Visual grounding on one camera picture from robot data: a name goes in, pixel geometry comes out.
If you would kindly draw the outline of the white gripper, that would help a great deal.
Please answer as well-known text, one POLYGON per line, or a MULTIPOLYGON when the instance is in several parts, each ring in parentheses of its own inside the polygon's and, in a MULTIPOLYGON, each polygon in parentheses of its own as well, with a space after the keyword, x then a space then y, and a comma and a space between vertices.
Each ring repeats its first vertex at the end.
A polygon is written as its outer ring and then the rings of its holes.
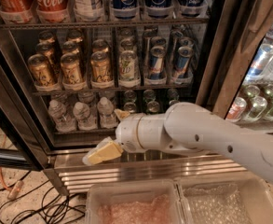
MULTIPOLYGON (((121 109, 115 109, 115 114, 121 121, 116 128, 116 140, 127 152, 165 151, 169 147, 171 138, 164 128, 164 114, 131 115, 121 109)), ((118 143, 111 137, 104 138, 82 158, 82 162, 91 166, 120 157, 123 149, 118 143)))

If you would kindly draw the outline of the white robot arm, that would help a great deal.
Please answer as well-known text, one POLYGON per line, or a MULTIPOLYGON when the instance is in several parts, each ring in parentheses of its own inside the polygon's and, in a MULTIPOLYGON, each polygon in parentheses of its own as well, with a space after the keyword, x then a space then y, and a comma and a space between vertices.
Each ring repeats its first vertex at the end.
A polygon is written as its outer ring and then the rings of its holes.
POLYGON ((210 151, 223 155, 273 184, 273 135, 241 128, 192 103, 177 103, 163 114, 131 114, 82 158, 86 165, 118 158, 123 152, 158 150, 187 155, 210 151))

